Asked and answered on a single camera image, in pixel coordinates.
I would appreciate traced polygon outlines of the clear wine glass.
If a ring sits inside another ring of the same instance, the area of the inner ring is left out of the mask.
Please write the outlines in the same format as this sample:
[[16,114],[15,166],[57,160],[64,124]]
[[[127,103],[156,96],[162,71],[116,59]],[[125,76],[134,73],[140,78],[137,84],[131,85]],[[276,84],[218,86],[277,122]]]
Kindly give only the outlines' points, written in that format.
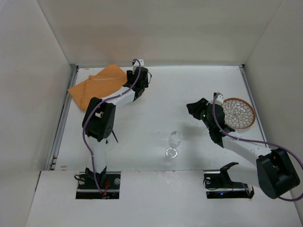
[[169,147],[165,151],[165,156],[175,159],[178,155],[177,148],[181,144],[182,134],[179,131],[173,131],[169,137]]

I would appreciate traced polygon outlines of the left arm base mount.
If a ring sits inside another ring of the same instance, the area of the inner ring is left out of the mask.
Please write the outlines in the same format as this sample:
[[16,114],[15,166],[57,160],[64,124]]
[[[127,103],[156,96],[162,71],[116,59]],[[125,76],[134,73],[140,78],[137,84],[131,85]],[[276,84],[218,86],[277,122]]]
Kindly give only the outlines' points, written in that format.
[[94,174],[88,168],[74,175],[77,183],[75,198],[78,200],[117,200],[120,195],[120,172]]

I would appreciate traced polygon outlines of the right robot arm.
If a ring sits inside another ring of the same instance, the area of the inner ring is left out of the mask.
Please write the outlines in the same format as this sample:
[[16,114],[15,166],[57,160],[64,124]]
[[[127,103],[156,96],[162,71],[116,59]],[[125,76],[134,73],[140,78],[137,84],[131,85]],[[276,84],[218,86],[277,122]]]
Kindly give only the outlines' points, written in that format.
[[271,199],[283,199],[282,195],[300,184],[300,178],[290,156],[302,165],[302,161],[290,150],[274,143],[249,140],[240,135],[225,122],[223,96],[215,93],[213,100],[205,98],[187,104],[188,113],[201,120],[209,130],[211,140],[220,147],[233,151],[254,165],[254,169],[239,171],[230,175],[229,168],[235,163],[222,167],[227,180],[257,186]]

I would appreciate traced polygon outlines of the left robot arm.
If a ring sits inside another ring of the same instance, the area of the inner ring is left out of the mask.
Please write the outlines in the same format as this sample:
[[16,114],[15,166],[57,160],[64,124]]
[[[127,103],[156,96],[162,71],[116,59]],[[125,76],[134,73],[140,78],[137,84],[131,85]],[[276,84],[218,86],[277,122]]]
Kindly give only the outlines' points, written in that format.
[[106,181],[105,144],[113,134],[115,114],[124,105],[136,101],[149,86],[149,71],[136,67],[126,72],[127,82],[112,95],[103,99],[93,97],[89,102],[83,122],[82,138],[90,152],[85,168],[86,179],[100,189]]

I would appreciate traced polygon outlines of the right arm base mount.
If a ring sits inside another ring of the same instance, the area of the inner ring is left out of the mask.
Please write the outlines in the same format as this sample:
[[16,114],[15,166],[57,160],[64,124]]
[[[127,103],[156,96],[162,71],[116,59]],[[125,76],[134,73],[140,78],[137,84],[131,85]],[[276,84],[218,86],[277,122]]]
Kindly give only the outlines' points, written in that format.
[[252,199],[254,187],[246,183],[232,181],[228,171],[239,163],[231,162],[219,170],[204,172],[203,186],[207,199]]

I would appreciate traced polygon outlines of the patterned ceramic plate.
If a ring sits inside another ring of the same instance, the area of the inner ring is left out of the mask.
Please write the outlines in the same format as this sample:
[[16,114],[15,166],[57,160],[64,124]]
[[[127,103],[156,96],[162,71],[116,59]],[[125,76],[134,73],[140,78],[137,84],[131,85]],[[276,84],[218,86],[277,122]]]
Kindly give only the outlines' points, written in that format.
[[256,120],[253,107],[245,100],[239,98],[227,98],[222,104],[225,123],[234,129],[246,129],[252,126]]

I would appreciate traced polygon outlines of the orange cloth placemat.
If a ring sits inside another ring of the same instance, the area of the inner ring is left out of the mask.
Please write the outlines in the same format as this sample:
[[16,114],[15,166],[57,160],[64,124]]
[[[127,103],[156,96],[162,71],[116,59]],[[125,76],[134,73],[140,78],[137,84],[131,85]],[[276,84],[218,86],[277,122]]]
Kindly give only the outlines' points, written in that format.
[[126,73],[116,64],[105,67],[96,75],[71,88],[68,92],[82,111],[86,111],[91,98],[103,98],[118,91],[127,82]]

